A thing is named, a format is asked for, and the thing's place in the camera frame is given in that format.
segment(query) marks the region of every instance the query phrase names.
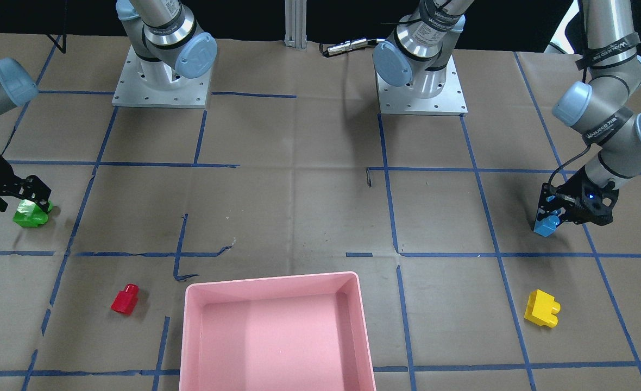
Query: yellow lego block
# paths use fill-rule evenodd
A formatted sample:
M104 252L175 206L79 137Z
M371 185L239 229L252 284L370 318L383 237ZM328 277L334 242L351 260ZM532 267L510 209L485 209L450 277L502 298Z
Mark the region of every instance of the yellow lego block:
M548 326L550 329L557 326L557 314L561 307L553 295L536 289L529 296L529 306L526 308L524 318L538 326Z

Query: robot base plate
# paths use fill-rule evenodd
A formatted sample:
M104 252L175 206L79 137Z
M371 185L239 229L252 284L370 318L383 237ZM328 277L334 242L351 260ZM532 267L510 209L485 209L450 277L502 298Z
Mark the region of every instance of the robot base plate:
M120 81L112 97L114 106L204 109L209 96L212 69L196 79L182 79L176 89L155 89L140 76L140 59L130 47Z
M395 87L376 74L381 114L412 114L417 116L460 116L467 114L467 104L455 70L453 58L447 64L447 80L441 93L433 98L411 96L407 87Z

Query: red block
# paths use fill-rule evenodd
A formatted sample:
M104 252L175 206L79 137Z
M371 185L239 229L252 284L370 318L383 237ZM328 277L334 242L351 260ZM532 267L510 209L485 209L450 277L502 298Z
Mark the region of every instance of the red block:
M134 310L135 305L137 305L137 293L139 293L139 291L140 288L135 284L125 285L124 291L117 292L117 296L114 302L112 302L110 309L121 314L132 314L132 310Z

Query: pink plastic bin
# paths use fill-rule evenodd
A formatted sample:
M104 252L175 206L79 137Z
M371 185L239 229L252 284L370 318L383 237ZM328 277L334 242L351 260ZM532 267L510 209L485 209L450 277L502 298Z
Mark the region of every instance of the pink plastic bin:
M353 272L193 284L180 391L375 391Z

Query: green block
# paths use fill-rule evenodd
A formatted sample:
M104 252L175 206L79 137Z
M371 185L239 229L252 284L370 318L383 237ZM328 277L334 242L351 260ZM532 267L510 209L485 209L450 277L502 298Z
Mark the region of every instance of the green block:
M48 212L50 212L53 210L53 203L48 201L48 204ZM22 227L37 227L48 222L48 214L41 210L38 205L28 200L22 200L18 203L13 220Z

